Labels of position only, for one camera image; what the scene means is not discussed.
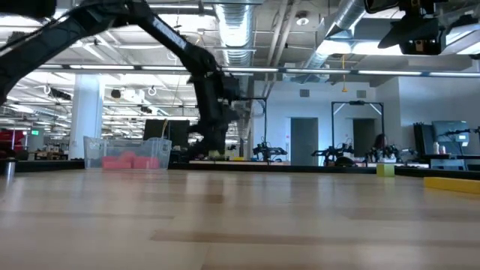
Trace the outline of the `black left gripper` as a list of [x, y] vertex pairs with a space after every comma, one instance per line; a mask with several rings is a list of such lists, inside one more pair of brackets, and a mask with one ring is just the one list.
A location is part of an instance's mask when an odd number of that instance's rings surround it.
[[228, 125], [239, 120], [239, 114], [232, 108], [233, 101], [242, 99], [239, 80], [232, 75], [215, 71], [205, 75], [192, 75], [189, 82], [194, 86], [199, 121], [198, 126], [188, 128], [188, 133], [199, 134], [202, 139], [188, 147], [188, 157], [198, 158], [209, 154], [210, 141], [207, 128], [213, 127], [214, 150], [223, 152]]

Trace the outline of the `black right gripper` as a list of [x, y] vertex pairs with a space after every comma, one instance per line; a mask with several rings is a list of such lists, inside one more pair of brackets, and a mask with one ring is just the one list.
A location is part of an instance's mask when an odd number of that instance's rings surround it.
[[[398, 0], [364, 0], [367, 13], [394, 8]], [[437, 56], [446, 47], [446, 28], [437, 18], [404, 17], [391, 23], [391, 29], [379, 42], [379, 49], [399, 45], [404, 55]]]

